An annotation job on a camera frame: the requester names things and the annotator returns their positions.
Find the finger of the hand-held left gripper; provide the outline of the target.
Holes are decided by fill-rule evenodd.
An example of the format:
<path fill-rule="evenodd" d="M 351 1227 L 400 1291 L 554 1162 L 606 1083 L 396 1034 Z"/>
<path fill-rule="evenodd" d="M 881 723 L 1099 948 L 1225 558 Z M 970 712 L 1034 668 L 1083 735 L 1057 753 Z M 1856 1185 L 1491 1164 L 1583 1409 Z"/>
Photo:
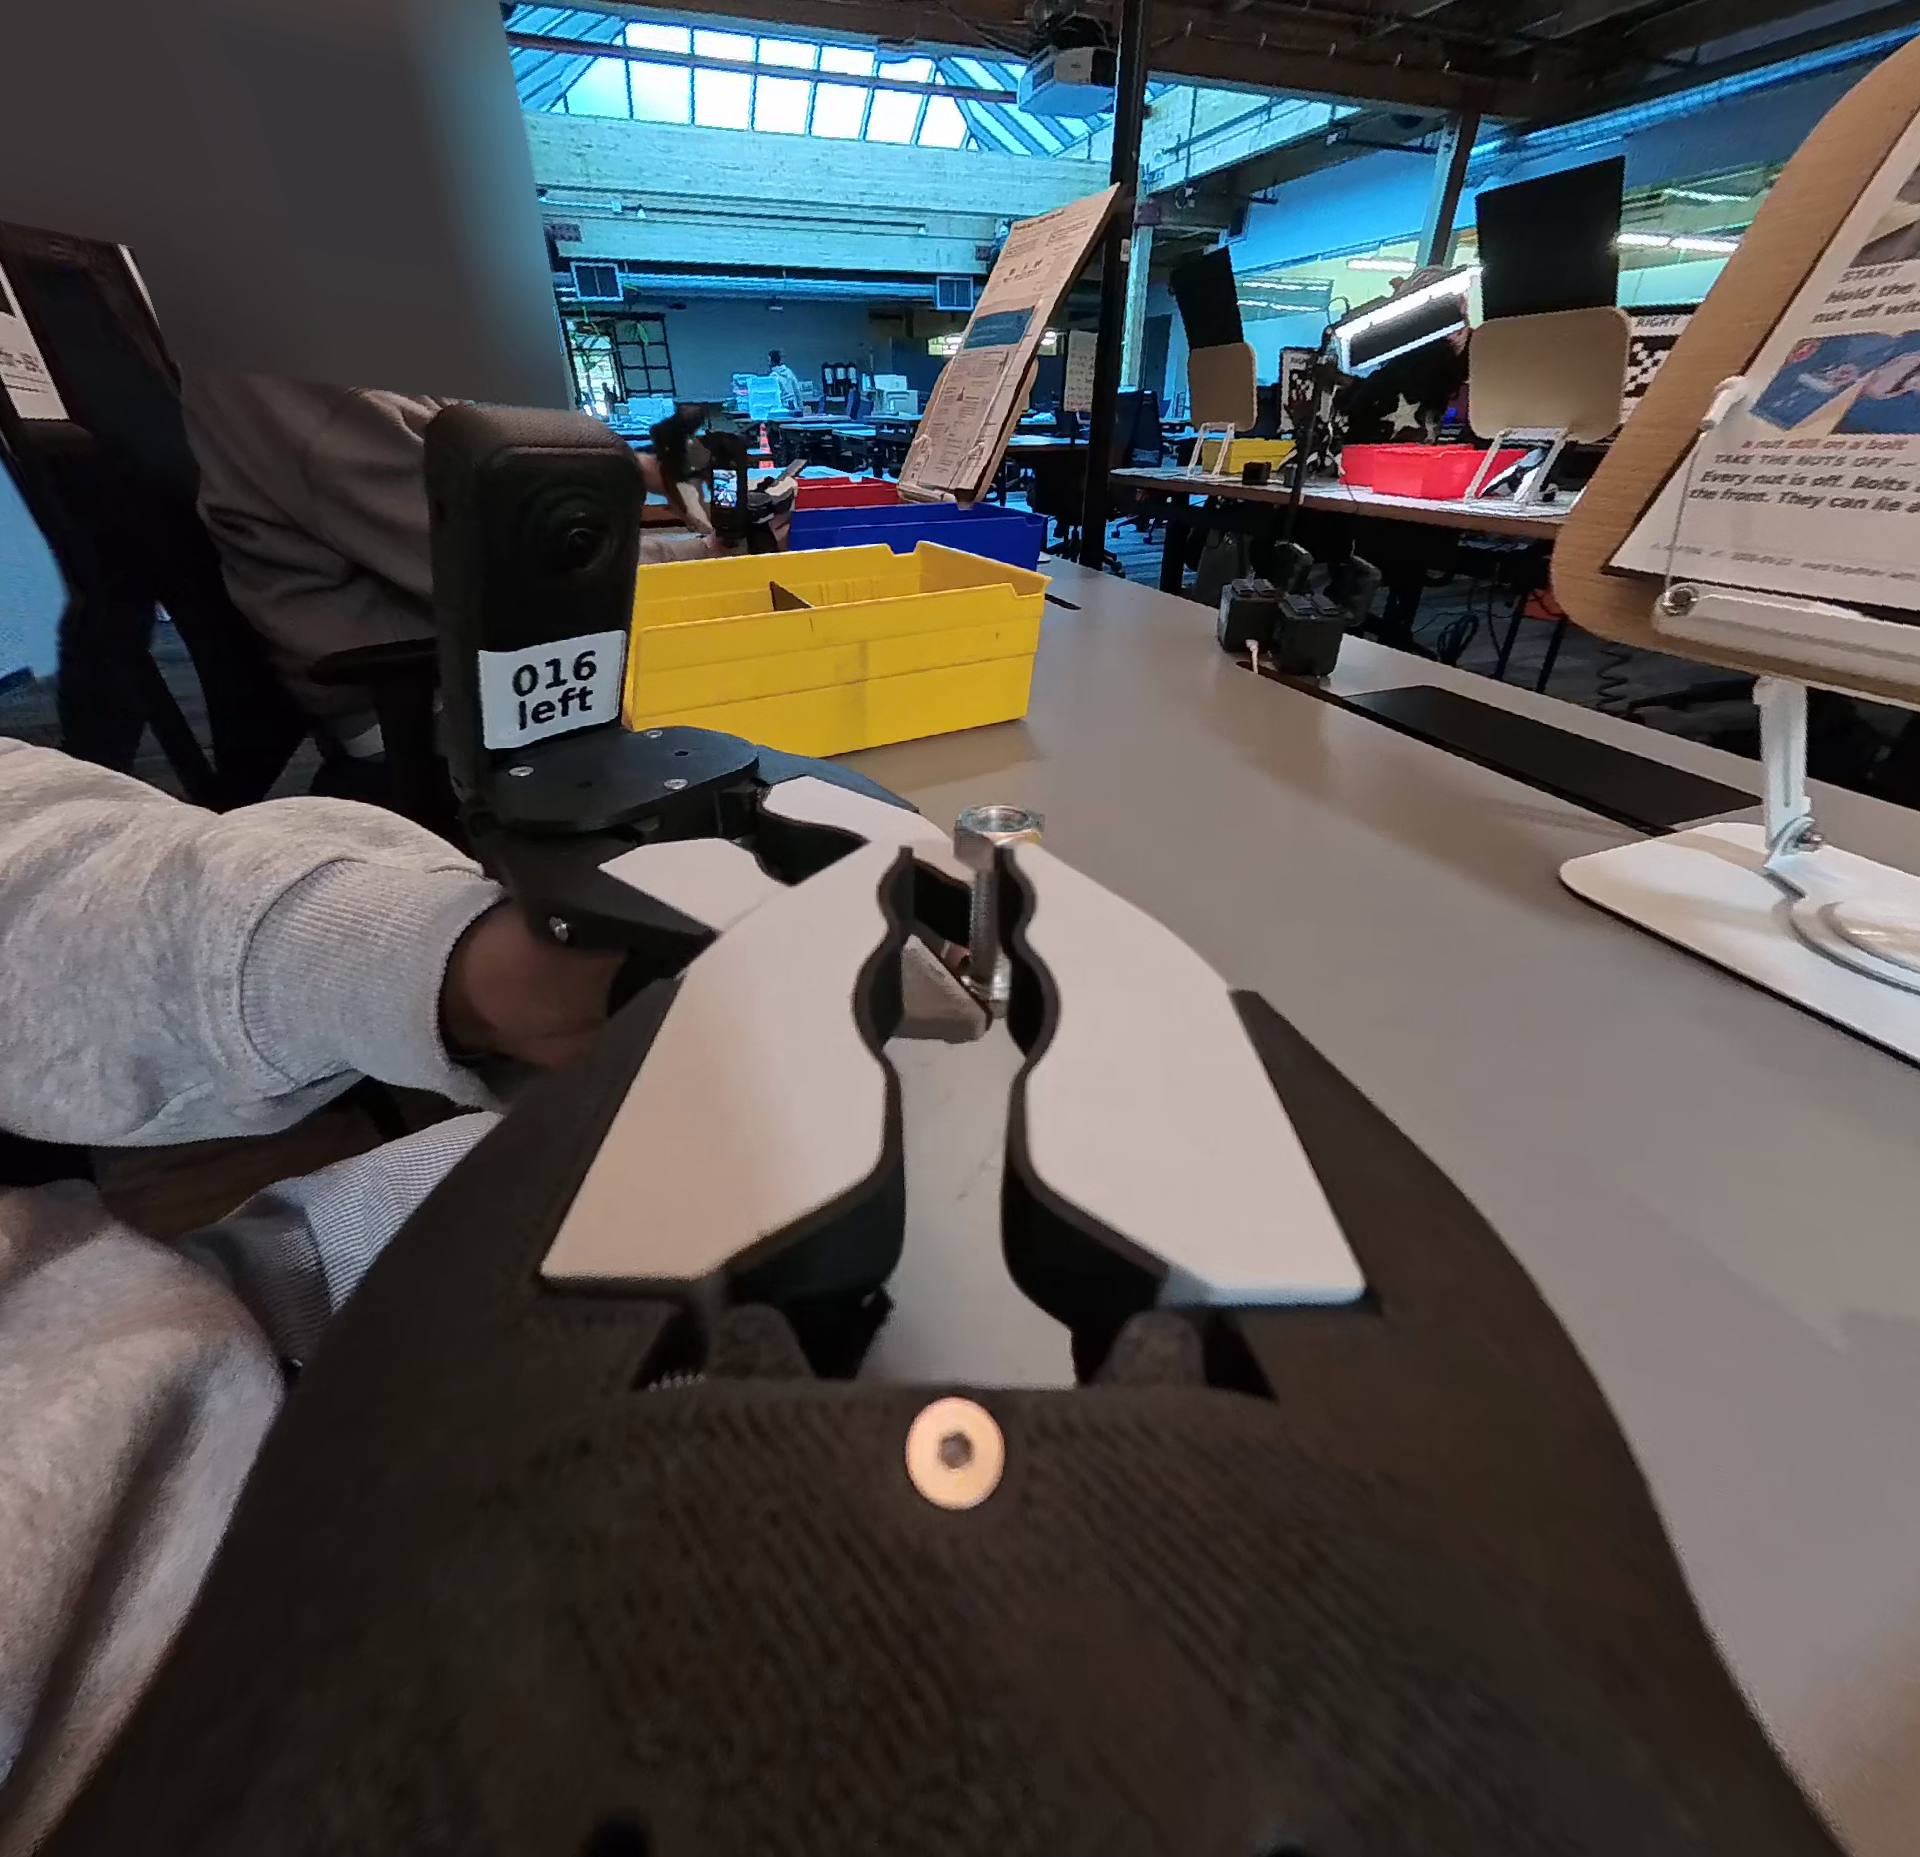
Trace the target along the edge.
<path fill-rule="evenodd" d="M 752 836 L 756 859 L 782 883 L 803 883 L 868 842 L 909 850 L 914 922 L 944 944 L 972 934 L 972 870 L 950 836 L 912 806 L 865 795 L 816 774 L 762 788 Z"/>
<path fill-rule="evenodd" d="M 660 899 L 669 911 L 718 934 L 731 933 L 775 898 L 799 895 L 807 883 L 817 883 L 828 872 L 817 868 L 786 883 L 754 853 L 723 840 L 636 846 L 614 858 L 609 870 L 617 881 Z M 921 911 L 912 911 L 899 948 L 899 1038 L 972 1045 L 993 1028 L 993 1011 L 940 951 L 946 941 L 946 925 L 923 923 Z"/>

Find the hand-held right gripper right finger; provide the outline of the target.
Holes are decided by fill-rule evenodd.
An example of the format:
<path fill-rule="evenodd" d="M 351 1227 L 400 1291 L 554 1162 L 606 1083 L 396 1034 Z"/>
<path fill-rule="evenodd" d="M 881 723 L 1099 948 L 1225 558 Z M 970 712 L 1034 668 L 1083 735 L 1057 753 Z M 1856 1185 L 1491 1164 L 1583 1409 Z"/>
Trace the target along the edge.
<path fill-rule="evenodd" d="M 1003 1258 L 1044 1311 L 1342 1308 L 1356 1252 L 1235 989 L 1040 845 L 998 850 Z"/>

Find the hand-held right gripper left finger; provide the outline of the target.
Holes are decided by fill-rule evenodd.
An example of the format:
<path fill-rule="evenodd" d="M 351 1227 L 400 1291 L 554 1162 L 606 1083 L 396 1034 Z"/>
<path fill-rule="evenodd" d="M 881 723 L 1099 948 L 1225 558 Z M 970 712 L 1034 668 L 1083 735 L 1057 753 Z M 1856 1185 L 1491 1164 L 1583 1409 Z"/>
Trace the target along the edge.
<path fill-rule="evenodd" d="M 881 1289 L 903 1241 L 910 853 L 865 842 L 685 969 L 540 1272 L 552 1289 Z"/>

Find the steel hex bolt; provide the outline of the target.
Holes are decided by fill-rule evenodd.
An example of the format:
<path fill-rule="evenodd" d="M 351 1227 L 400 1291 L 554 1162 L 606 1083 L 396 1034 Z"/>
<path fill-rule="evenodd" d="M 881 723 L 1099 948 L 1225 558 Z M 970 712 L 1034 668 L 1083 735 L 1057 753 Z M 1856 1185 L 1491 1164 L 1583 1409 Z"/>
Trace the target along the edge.
<path fill-rule="evenodd" d="M 956 853 L 968 864 L 972 883 L 968 956 L 962 981 L 991 1016 L 1005 1016 L 1013 997 L 1013 961 L 1003 948 L 1003 845 L 988 834 L 970 834 L 963 842 L 968 848 L 956 848 Z"/>

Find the person's left hand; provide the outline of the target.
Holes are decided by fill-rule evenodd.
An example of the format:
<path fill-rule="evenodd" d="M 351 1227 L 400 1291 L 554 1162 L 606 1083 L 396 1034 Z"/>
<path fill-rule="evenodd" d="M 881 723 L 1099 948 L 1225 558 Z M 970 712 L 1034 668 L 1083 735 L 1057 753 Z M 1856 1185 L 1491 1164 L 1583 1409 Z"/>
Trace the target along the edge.
<path fill-rule="evenodd" d="M 458 1061 L 560 1069 L 608 1025 L 617 994 L 630 989 L 630 964 L 628 952 L 560 944 L 511 902 L 492 903 L 445 961 L 445 1050 Z"/>

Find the black sign board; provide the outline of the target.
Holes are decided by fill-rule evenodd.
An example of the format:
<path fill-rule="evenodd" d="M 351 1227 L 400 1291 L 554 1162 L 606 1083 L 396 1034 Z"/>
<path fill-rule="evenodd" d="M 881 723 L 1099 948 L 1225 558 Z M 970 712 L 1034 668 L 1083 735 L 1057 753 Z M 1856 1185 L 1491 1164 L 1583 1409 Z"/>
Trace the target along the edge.
<path fill-rule="evenodd" d="M 4 223 L 2 270 L 10 420 L 71 421 L 153 463 L 174 453 L 180 379 L 131 254 Z"/>

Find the wooden document stand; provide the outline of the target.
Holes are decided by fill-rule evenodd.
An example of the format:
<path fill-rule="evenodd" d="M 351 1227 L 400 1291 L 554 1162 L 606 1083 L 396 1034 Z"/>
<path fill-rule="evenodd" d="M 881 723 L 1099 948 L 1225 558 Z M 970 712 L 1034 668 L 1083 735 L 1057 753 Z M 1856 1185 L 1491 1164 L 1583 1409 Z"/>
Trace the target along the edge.
<path fill-rule="evenodd" d="M 1773 329 L 1862 186 L 1919 123 L 1919 43 L 1874 68 L 1790 158 L 1741 247 L 1620 429 L 1554 552 L 1554 590 L 1598 637 L 1754 679 L 1762 820 L 1621 845 L 1563 866 L 1575 898 L 1808 1010 L 1919 1056 L 1919 881 L 1820 836 L 1812 690 L 1915 710 L 1915 610 L 1667 580 L 1612 567 L 1647 503 L 1741 394 Z"/>

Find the black steel pole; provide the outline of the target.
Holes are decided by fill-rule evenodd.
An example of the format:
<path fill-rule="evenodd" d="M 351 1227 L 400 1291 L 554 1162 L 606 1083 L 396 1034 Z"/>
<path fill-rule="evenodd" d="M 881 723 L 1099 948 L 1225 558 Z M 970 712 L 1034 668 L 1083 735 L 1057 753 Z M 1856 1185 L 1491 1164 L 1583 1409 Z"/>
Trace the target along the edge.
<path fill-rule="evenodd" d="M 1118 426 L 1122 347 L 1129 329 L 1129 263 L 1137 211 L 1151 16 L 1153 0 L 1121 1 L 1118 97 L 1109 154 L 1109 181 L 1116 187 L 1116 198 L 1100 243 L 1100 315 L 1093 349 L 1083 503 L 1076 526 L 1076 561 L 1089 569 L 1107 565 L 1109 478 Z"/>

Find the narrow black screen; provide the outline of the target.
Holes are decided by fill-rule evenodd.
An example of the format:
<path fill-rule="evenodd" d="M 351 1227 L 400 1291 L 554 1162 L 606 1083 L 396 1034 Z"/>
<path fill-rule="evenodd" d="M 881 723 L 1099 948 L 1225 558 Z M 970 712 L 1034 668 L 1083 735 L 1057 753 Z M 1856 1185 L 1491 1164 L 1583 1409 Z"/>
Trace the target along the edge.
<path fill-rule="evenodd" d="M 1181 263 L 1167 286 L 1182 318 L 1188 350 L 1245 343 L 1232 259 L 1227 247 Z"/>

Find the wooden work table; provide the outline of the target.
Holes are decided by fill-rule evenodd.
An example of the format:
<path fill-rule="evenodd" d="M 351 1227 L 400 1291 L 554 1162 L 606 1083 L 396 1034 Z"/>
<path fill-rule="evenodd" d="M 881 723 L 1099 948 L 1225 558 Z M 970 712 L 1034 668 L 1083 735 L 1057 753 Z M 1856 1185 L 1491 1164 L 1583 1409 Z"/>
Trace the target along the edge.
<path fill-rule="evenodd" d="M 1286 486 L 1248 486 L 1176 469 L 1121 469 L 1109 489 L 1129 503 L 1162 503 L 1164 538 L 1158 587 L 1177 596 L 1187 587 L 1188 538 L 1210 526 L 1279 520 L 1295 524 L 1314 512 L 1345 524 L 1401 524 L 1453 534 L 1499 534 L 1550 541 L 1571 522 L 1574 502 L 1426 499 L 1383 494 L 1342 481 L 1308 481 L 1300 496 Z"/>

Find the wide red plastic bin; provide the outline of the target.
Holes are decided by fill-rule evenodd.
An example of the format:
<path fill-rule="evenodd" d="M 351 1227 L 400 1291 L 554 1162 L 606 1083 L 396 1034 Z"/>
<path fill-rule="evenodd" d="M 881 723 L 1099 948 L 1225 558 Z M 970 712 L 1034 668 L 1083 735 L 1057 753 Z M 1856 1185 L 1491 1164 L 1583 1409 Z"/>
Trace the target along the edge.
<path fill-rule="evenodd" d="M 1458 443 L 1345 443 L 1340 453 L 1340 481 L 1373 494 L 1458 502 L 1470 492 L 1489 455 L 1499 475 L 1522 461 L 1526 450 Z"/>

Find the person's grey clothed torso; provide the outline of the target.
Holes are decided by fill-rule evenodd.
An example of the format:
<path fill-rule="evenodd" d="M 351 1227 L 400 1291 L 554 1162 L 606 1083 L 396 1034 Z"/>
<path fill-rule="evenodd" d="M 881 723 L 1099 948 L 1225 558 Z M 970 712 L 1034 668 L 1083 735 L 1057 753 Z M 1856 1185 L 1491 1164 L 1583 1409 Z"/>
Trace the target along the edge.
<path fill-rule="evenodd" d="M 428 1124 L 168 1241 L 81 1180 L 4 1189 L 4 1853 L 48 1839 L 151 1686 L 288 1371 L 498 1123 Z"/>

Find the large beige document stand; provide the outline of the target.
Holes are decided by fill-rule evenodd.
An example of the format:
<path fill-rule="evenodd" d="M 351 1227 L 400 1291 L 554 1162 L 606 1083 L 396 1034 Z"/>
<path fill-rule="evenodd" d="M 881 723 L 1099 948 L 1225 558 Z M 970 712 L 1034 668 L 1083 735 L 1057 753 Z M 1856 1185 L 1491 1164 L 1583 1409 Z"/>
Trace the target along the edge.
<path fill-rule="evenodd" d="M 1488 450 L 1468 499 L 1522 475 L 1511 499 L 1537 503 L 1569 443 L 1620 429 L 1630 318 L 1620 307 L 1491 315 L 1470 343 L 1468 429 Z"/>

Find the printed instruction sheet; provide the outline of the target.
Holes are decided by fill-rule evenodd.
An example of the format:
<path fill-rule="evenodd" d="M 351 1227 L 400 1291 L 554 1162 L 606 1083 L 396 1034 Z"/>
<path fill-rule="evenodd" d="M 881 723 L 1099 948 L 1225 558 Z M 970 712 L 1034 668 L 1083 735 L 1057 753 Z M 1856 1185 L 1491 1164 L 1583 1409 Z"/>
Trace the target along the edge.
<path fill-rule="evenodd" d="M 1612 567 L 1915 610 L 1919 123 L 1737 376 Z"/>

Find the wide black screen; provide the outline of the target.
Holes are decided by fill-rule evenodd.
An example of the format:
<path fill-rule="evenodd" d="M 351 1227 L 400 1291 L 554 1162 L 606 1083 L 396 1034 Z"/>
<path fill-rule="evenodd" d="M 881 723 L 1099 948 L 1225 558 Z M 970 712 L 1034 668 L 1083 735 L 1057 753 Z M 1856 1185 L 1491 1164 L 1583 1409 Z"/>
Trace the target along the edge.
<path fill-rule="evenodd" d="M 1477 194 L 1480 318 L 1616 307 L 1625 156 Z"/>

